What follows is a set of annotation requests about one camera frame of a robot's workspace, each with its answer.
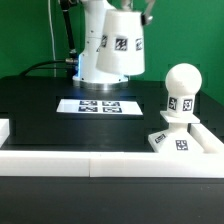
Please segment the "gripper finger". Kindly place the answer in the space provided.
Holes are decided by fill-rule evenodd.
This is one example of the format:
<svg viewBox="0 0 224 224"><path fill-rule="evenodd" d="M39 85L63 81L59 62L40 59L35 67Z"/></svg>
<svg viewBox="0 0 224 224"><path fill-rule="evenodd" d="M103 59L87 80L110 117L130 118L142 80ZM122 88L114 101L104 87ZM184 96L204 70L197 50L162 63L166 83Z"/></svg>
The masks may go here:
<svg viewBox="0 0 224 224"><path fill-rule="evenodd" d="M145 11L141 14L141 23L143 26L149 25L151 21L153 20L153 16L151 15L151 11L153 9L153 6L155 4L156 0L145 0L147 3L147 7Z"/></svg>
<svg viewBox="0 0 224 224"><path fill-rule="evenodd" d="M121 7L125 11L132 10L132 0L121 0Z"/></svg>

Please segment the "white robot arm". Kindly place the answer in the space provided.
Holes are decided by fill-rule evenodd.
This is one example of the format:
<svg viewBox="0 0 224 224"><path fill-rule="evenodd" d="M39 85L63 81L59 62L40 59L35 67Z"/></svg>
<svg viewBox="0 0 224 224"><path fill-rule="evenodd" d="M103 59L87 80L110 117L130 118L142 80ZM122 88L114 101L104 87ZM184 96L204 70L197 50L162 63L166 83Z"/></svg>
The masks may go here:
<svg viewBox="0 0 224 224"><path fill-rule="evenodd" d="M78 57L76 86L93 90L126 87L130 76L145 71L143 27L153 20L156 0L145 0L144 12L121 0L116 9L107 0L81 0L85 13L85 47Z"/></svg>

